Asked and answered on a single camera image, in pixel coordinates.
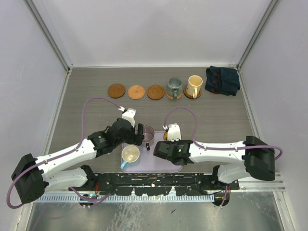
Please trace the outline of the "yellow glass mug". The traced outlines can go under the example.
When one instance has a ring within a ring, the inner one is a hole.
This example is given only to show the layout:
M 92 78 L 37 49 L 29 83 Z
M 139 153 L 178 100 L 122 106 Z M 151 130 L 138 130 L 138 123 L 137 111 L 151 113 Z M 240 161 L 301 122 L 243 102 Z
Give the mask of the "yellow glass mug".
M 168 141 L 168 132 L 166 131 L 163 136 L 164 141 Z

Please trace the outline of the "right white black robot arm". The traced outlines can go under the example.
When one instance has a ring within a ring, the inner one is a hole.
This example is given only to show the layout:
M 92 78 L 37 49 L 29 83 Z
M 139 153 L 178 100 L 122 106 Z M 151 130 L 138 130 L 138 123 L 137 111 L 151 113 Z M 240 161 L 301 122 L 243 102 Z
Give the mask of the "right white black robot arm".
M 275 147 L 247 136 L 234 143 L 203 143 L 191 140 L 159 141 L 154 156 L 177 166 L 201 162 L 217 162 L 211 184 L 221 190 L 235 180 L 252 177 L 275 180 Z

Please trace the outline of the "cream yellow mug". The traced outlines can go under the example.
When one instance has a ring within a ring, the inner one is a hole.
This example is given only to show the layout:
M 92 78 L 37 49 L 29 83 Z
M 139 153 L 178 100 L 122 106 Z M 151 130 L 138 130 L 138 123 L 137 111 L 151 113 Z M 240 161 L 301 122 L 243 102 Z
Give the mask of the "cream yellow mug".
M 199 93 L 201 86 L 203 84 L 203 79 L 200 76 L 193 75 L 188 78 L 187 93 L 196 98 Z

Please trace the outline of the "purple glass cup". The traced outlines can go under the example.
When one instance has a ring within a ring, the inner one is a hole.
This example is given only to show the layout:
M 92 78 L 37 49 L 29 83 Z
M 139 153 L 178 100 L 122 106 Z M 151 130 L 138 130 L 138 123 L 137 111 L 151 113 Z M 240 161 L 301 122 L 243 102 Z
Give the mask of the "purple glass cup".
M 149 151 L 151 145 L 154 143 L 154 129 L 151 126 L 143 126 L 143 143 L 145 144 L 146 150 Z

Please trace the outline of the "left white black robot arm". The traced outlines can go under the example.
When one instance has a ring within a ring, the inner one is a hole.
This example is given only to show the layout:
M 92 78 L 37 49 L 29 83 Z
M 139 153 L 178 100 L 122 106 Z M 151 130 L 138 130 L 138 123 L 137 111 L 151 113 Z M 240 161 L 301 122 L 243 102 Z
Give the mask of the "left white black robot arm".
M 16 189 L 23 205 L 57 189 L 82 187 L 90 191 L 96 186 L 91 168 L 81 166 L 73 171 L 67 168 L 109 154 L 123 143 L 140 146 L 143 139 L 143 124 L 133 125 L 127 119 L 118 118 L 105 130 L 94 132 L 64 150 L 39 157 L 24 155 L 12 173 L 9 189 Z

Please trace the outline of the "dark wooden coaster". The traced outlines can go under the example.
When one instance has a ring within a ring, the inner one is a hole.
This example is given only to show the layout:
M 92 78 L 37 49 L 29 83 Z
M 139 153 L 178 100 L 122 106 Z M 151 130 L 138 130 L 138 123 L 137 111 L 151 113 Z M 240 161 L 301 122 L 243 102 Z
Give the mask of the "dark wooden coaster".
M 125 86 L 120 83 L 110 85 L 107 90 L 108 96 L 114 99 L 121 98 L 125 92 Z
M 151 85 L 147 89 L 147 96 L 151 100 L 160 100 L 160 99 L 162 99 L 164 97 L 164 95 L 165 95 L 165 90 L 160 85 Z
M 200 90 L 199 93 L 197 94 L 196 98 L 194 98 L 192 95 L 187 93 L 187 87 L 184 88 L 183 92 L 184 92 L 184 95 L 187 98 L 192 99 L 192 100 L 198 99 L 202 95 L 202 90 Z

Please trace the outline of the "grey ceramic mug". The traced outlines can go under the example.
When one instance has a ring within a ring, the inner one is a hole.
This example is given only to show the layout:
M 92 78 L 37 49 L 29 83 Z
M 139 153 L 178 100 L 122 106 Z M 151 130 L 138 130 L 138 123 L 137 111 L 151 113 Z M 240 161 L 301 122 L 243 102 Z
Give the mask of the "grey ceramic mug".
M 177 98 L 183 92 L 182 81 L 176 77 L 171 78 L 167 83 L 166 93 Z

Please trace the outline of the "white mug blue handle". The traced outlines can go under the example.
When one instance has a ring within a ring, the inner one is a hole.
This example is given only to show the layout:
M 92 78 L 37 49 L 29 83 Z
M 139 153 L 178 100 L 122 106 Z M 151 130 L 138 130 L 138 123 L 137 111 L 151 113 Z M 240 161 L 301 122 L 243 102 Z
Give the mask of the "white mug blue handle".
M 123 170 L 127 167 L 133 167 L 139 163 L 140 160 L 140 151 L 137 146 L 128 145 L 126 146 L 121 153 L 123 163 L 120 168 Z

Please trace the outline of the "woven rattan coaster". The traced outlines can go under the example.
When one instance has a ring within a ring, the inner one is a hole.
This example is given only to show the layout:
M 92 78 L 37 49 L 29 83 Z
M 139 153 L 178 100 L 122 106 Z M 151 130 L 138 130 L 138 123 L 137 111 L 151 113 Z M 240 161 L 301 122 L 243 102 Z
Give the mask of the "woven rattan coaster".
M 133 85 L 128 90 L 128 96 L 133 100 L 139 100 L 145 95 L 145 89 L 141 85 Z
M 175 100 L 175 99 L 179 99 L 182 96 L 182 93 L 180 95 L 178 95 L 177 98 L 174 98 L 172 95 L 169 95 L 168 93 L 166 93 L 166 95 L 167 95 L 168 98 Z

